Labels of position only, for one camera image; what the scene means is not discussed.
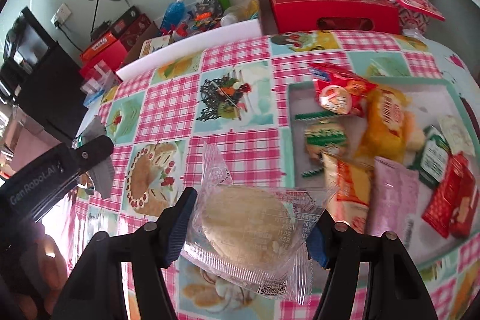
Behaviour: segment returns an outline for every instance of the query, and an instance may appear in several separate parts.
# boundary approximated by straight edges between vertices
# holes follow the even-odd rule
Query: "gray cloth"
[[[99,116],[95,116],[91,123],[85,128],[82,132],[81,140],[82,145],[92,141],[98,136],[106,135],[107,131],[103,126],[102,122],[100,121]],[[107,159],[103,160],[91,170],[88,171],[90,178],[95,186],[95,191],[102,195],[103,199],[110,198],[112,185],[113,185],[113,177],[115,175],[115,169],[113,167],[112,158],[108,157]]]

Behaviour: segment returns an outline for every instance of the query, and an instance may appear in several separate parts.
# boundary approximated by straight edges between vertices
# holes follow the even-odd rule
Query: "red gift box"
[[[279,33],[352,29],[399,34],[398,9],[387,0],[270,0]]]
[[[138,41],[139,37],[151,25],[150,19],[145,14],[140,15],[133,24],[108,48],[95,55],[87,64],[80,70],[80,74],[85,78],[88,71],[94,67],[95,64],[103,60],[112,71],[120,68],[127,53]]]
[[[138,41],[138,38],[143,34],[143,32],[145,32],[151,23],[152,22],[145,14],[141,14],[140,17],[138,17],[135,22],[133,22],[133,24],[131,24],[120,36],[118,41],[122,43],[127,52],[132,49],[132,47]]]

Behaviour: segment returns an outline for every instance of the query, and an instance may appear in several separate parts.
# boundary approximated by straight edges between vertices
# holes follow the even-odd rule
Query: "packaged pastry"
[[[367,233],[394,231],[408,249],[417,211],[419,174],[400,163],[375,158],[375,187],[370,200]]]
[[[444,238],[448,237],[450,219],[462,185],[464,170],[467,169],[468,164],[468,160],[461,154],[450,157],[445,178],[438,186],[422,215],[422,219]]]
[[[268,298],[303,303],[312,271],[305,240],[332,190],[233,185],[214,145],[204,145],[202,186],[182,256]]]
[[[423,129],[423,133],[427,141],[417,153],[411,168],[418,171],[422,183],[435,190],[445,177],[450,147],[445,137],[433,125]]]
[[[308,63],[313,75],[315,100],[324,109],[340,115],[363,116],[367,93],[376,85],[339,65]]]
[[[455,200],[455,207],[450,220],[450,233],[456,238],[468,238],[472,228],[473,217],[477,210],[479,193],[475,178],[465,167],[462,183]]]
[[[372,167],[357,165],[323,154],[325,184],[337,186],[337,193],[327,204],[332,218],[343,221],[362,234],[370,205]]]
[[[342,156],[347,147],[345,128],[339,123],[317,122],[305,129],[305,148],[313,160],[320,160],[322,152]]]
[[[356,157],[381,156],[402,163],[405,154],[405,95],[394,88],[379,86],[368,94],[368,127]]]
[[[445,115],[438,119],[440,129],[448,142],[452,155],[463,152],[470,156],[475,156],[472,139],[465,128],[462,119],[453,115]]]

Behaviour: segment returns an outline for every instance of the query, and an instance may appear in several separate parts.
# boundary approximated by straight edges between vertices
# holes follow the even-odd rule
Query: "red snack bag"
[[[315,100],[321,107],[341,115],[363,116],[362,101],[375,84],[350,70],[330,63],[308,63],[313,75]]]
[[[479,193],[475,186],[475,178],[470,170],[465,167],[450,221],[450,233],[456,238],[467,238],[470,235],[478,201]]]
[[[468,164],[468,160],[461,153],[449,158],[445,177],[422,215],[422,219],[444,238],[448,237],[450,218]]]

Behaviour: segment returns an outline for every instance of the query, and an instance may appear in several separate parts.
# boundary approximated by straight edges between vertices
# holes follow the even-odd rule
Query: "tablecloth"
[[[70,269],[96,231],[131,233],[156,220],[145,211],[157,214],[175,202],[184,187],[198,186],[205,142],[218,146],[234,183],[291,186],[291,170],[284,159],[291,142],[287,86],[310,79],[307,61],[343,65],[361,75],[386,71],[390,76],[447,79],[469,105],[478,129],[479,87],[462,60],[434,41],[376,32],[311,31],[206,49],[145,72],[104,97],[98,115],[115,144],[112,195],[101,199],[97,193],[91,197],[79,194]],[[239,106],[212,100],[212,86],[231,87],[235,81],[239,82],[236,88],[242,85],[244,91]],[[164,160],[163,166],[152,163],[151,167],[162,181],[161,189],[167,190],[162,190],[160,200],[158,193],[152,197],[146,192],[152,206],[141,202],[140,207],[135,205],[140,199],[131,193],[128,183],[137,180],[133,172],[140,172],[141,156],[151,151]],[[476,233],[440,259],[419,266],[440,320],[459,318],[478,290],[479,259],[480,234]],[[138,319],[131,266],[125,264],[123,271],[130,316]],[[321,293],[321,287],[314,287],[303,306],[251,292],[243,292],[242,299],[226,300],[215,290],[214,277],[183,258],[163,274],[181,320],[311,319]],[[366,288],[359,286],[351,316],[354,320],[362,317],[365,293]]]

